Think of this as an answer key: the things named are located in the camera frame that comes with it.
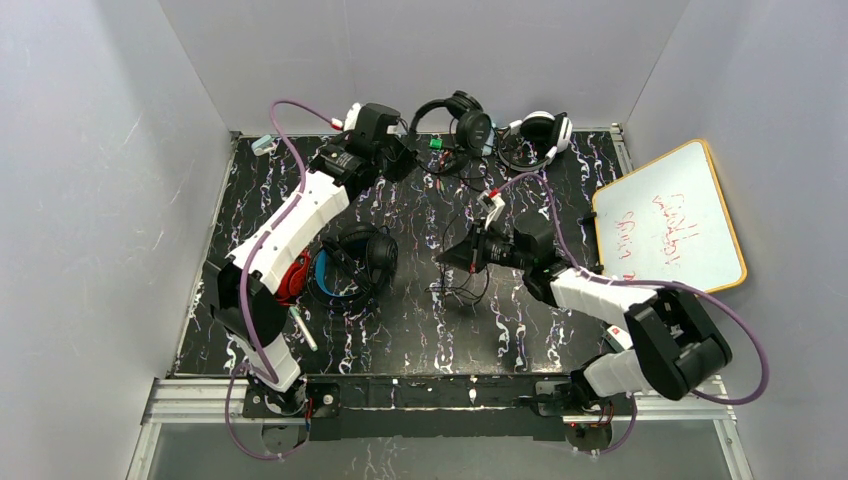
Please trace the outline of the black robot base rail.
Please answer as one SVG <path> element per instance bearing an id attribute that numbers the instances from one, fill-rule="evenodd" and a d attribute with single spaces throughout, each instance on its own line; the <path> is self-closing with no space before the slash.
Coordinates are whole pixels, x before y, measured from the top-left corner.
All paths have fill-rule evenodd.
<path id="1" fill-rule="evenodd" d="M 306 381 L 317 441 L 377 437 L 530 437 L 562 441 L 594 423 L 564 374 L 326 375 Z"/>

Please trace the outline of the red headphones with cable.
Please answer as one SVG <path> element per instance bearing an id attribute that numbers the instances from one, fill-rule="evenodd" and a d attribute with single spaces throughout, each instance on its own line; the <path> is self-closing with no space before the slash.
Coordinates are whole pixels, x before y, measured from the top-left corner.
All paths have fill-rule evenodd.
<path id="1" fill-rule="evenodd" d="M 297 301 L 306 286 L 310 264 L 310 253 L 304 249 L 284 273 L 277 288 L 275 298 L 280 305 L 291 306 Z"/>

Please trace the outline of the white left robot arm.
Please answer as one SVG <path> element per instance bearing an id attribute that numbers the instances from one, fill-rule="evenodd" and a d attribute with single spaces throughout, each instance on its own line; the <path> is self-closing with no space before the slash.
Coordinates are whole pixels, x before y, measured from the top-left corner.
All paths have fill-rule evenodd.
<path id="1" fill-rule="evenodd" d="M 378 180 L 399 182 L 415 168 L 398 134 L 398 110 L 369 102 L 352 105 L 343 119 L 323 120 L 337 134 L 311 160 L 277 131 L 295 160 L 296 187 L 241 244 L 203 265 L 214 320 L 235 337 L 249 373 L 279 393 L 301 375 L 282 333 L 287 308 L 277 299 L 289 271 L 317 234 Z"/>

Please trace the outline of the blue black headphones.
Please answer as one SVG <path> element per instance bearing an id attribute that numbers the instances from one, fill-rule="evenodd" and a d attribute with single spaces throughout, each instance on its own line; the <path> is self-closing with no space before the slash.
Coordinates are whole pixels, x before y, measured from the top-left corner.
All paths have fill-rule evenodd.
<path id="1" fill-rule="evenodd" d="M 364 308 L 391 283 L 398 258 L 398 242 L 388 226 L 350 224 L 336 237 L 321 240 L 321 248 L 310 265 L 307 289 L 325 308 L 345 311 Z M 340 294 L 329 289 L 326 278 L 330 268 L 353 282 L 352 293 Z"/>

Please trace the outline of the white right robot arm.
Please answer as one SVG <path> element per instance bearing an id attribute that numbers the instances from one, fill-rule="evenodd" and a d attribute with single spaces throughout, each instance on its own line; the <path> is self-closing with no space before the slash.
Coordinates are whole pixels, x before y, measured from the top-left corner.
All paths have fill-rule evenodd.
<path id="1" fill-rule="evenodd" d="M 630 346 L 600 355 L 570 372 L 570 395 L 583 403 L 654 390 L 679 400 L 732 359 L 732 351 L 695 295 L 671 287 L 617 286 L 586 278 L 560 256 L 555 225 L 524 212 L 511 233 L 495 225 L 499 195 L 482 195 L 486 217 L 472 222 L 458 244 L 437 260 L 468 273 L 490 264 L 522 274 L 531 296 L 551 307 L 576 310 L 626 333 Z"/>

